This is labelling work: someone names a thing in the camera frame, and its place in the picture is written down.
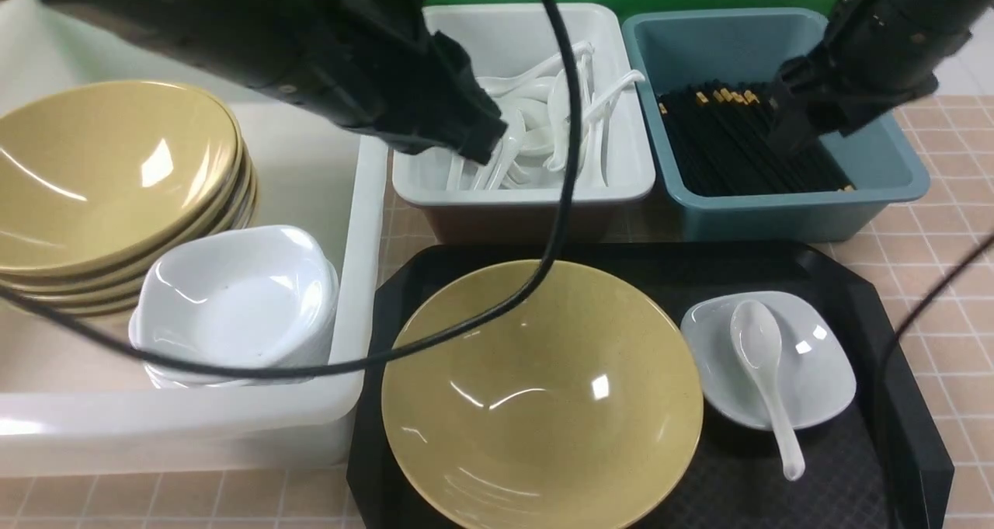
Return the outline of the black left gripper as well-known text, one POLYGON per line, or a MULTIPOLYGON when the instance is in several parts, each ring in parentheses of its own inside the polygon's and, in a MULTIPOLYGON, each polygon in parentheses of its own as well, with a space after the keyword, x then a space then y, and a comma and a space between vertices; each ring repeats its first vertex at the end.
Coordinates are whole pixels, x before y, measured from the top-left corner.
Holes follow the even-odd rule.
POLYGON ((468 52, 426 24, 426 0, 276 0, 325 87, 334 123, 408 155, 440 148, 491 160, 507 124, 468 52))

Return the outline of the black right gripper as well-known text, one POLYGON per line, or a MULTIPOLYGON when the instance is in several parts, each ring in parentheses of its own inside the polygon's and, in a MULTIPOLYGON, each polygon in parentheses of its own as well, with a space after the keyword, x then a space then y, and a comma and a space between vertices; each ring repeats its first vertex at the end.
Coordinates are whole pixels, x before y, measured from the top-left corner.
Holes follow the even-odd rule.
POLYGON ((839 0, 822 40, 788 59, 768 91, 781 155, 825 134, 850 136, 933 95, 935 69, 971 37, 971 0, 839 0))

